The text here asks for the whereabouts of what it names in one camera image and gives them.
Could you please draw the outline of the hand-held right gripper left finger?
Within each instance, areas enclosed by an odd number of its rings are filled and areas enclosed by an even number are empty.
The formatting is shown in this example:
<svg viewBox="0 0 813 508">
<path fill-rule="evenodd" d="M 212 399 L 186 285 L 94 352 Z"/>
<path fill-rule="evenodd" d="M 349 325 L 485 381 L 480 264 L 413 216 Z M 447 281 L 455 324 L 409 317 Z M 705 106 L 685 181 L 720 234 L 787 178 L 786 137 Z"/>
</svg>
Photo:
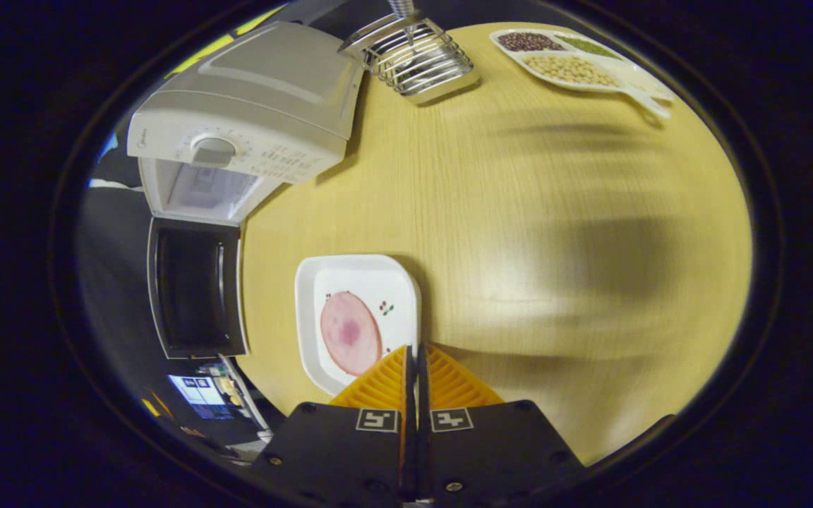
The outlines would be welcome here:
<svg viewBox="0 0 813 508">
<path fill-rule="evenodd" d="M 415 489 L 415 351 L 391 351 L 328 403 L 301 402 L 249 466 L 290 506 L 400 507 Z"/>
</svg>

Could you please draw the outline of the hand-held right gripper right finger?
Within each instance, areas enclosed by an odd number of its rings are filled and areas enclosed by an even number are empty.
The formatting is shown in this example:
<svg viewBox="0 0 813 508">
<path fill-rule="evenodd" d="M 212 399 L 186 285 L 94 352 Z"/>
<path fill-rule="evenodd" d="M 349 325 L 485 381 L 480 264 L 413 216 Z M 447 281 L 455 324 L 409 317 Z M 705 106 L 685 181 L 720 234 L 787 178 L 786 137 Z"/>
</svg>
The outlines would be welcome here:
<svg viewBox="0 0 813 508">
<path fill-rule="evenodd" d="M 435 345 L 417 355 L 417 487 L 436 507 L 532 507 L 585 466 L 529 399 L 507 401 Z"/>
</svg>

